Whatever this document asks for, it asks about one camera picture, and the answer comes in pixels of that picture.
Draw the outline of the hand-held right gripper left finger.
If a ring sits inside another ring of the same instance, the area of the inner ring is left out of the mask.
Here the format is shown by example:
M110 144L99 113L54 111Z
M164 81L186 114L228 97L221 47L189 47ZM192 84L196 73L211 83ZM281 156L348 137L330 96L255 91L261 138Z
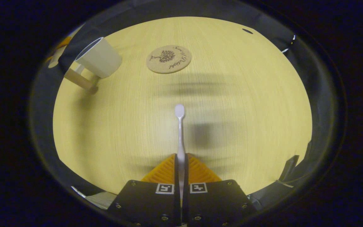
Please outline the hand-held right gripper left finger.
M178 159L174 154L173 183L129 180L107 213L127 227L177 227L181 225Z

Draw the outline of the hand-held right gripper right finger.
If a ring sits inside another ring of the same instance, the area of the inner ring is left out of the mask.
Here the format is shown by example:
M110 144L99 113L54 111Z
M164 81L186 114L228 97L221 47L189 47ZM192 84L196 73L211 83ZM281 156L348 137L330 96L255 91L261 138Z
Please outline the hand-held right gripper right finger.
M183 223L188 227L231 227L257 212L235 180L221 180L192 154L185 160Z

